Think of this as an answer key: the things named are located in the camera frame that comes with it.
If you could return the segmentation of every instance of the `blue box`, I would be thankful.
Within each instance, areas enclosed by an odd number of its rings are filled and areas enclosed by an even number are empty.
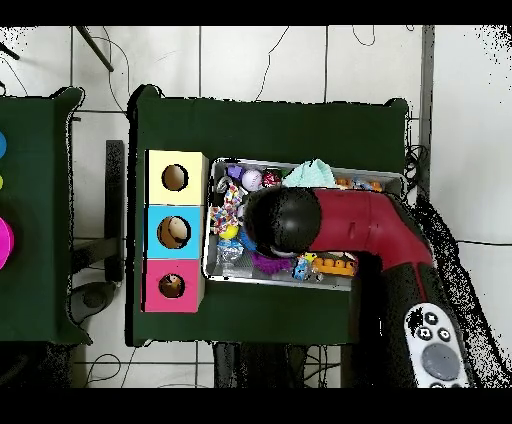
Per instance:
[[[203,223],[201,206],[159,206],[148,208],[148,259],[199,259],[201,257]],[[163,246],[157,237],[160,223],[169,216],[179,216],[188,222],[191,229],[190,239],[180,249]]]

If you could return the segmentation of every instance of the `white controller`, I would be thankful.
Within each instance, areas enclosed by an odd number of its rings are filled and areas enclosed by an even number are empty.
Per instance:
[[[414,305],[405,315],[404,330],[418,387],[469,387],[455,328],[441,308]]]

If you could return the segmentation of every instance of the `pink box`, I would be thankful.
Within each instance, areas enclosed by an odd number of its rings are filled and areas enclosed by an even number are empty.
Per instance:
[[[169,274],[181,277],[184,282],[185,288],[180,297],[168,298],[160,292],[160,280]],[[148,259],[145,289],[145,312],[197,312],[204,296],[201,260]]]

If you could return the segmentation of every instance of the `blue ball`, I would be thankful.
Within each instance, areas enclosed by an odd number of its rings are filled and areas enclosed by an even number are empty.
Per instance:
[[[0,132],[0,158],[5,155],[5,151],[7,150],[7,140],[5,136]]]

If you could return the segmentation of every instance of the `green table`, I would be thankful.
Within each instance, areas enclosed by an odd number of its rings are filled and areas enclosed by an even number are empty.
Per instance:
[[[238,157],[403,172],[407,103],[290,104],[162,98],[140,86],[128,105],[128,261],[126,341],[223,340],[294,344],[350,341],[348,292],[206,282],[196,314],[143,313],[144,151],[201,151],[212,161]]]
[[[15,246],[0,270],[0,341],[85,343],[68,319],[71,227],[67,128],[83,91],[59,90],[50,98],[0,97],[0,216]]]

